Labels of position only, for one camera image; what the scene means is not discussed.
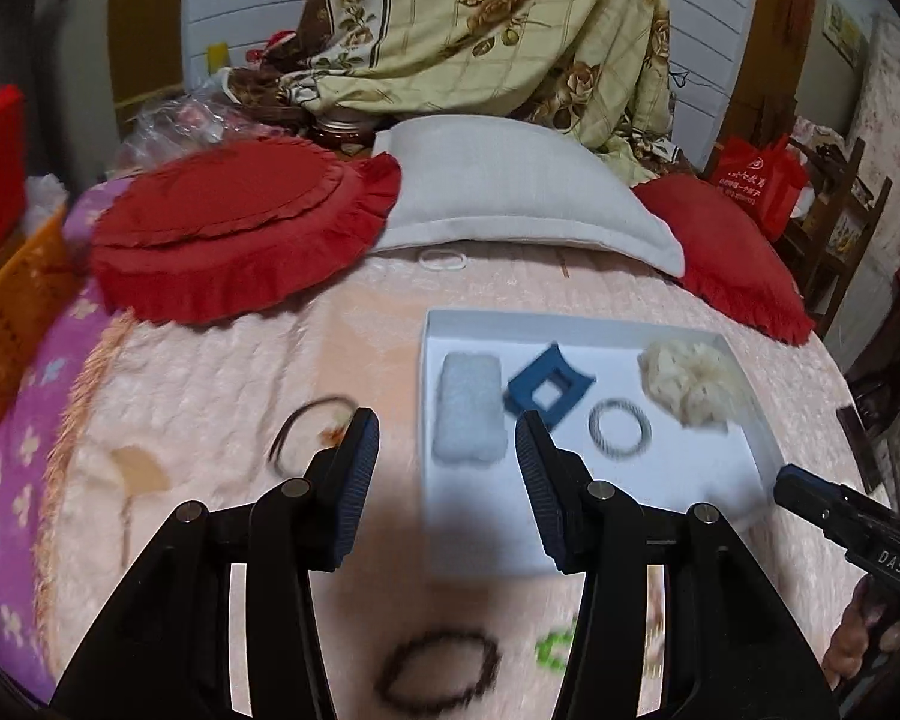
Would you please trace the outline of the right hand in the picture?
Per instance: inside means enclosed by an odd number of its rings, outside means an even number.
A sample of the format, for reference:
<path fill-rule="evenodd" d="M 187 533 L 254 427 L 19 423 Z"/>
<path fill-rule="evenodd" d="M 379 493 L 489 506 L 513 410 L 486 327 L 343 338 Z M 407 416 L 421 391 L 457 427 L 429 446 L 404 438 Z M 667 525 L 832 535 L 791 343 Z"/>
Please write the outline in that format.
<path fill-rule="evenodd" d="M 878 592 L 873 589 L 873 577 L 865 574 L 855 585 L 852 600 L 845 606 L 821 660 L 824 678 L 831 689 L 859 674 L 870 645 L 871 629 L 881 621 L 885 611 L 886 606 L 878 603 Z M 900 649 L 900 620 L 884 631 L 880 649 L 889 655 Z"/>

